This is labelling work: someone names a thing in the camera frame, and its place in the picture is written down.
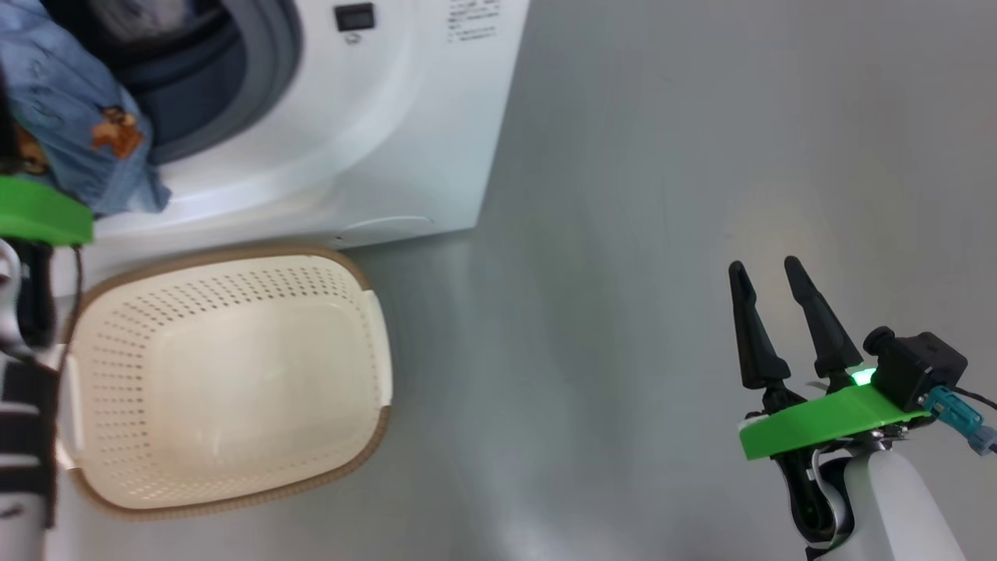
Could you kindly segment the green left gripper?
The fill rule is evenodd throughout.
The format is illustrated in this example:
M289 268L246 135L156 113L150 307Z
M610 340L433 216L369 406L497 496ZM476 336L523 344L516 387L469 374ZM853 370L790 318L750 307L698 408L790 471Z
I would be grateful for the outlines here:
M57 189L21 178L1 178L1 237L50 246L89 245L93 241L89 207Z

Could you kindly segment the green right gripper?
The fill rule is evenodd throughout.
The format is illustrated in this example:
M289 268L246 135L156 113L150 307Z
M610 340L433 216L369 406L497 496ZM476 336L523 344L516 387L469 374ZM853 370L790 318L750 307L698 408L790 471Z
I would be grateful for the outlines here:
M787 256L784 272L793 299L801 306L807 320L816 353L813 362L816 374L820 379L849 383L848 369L862 364L861 352L822 292L813 284L801 260ZM727 276L743 387L748 390L783 387L791 370L770 342L744 263L734 260L727 268ZM872 384L866 384L844 388L772 415L745 420L738 429L738 438L745 458L757 460L928 416L922 408L902 411Z

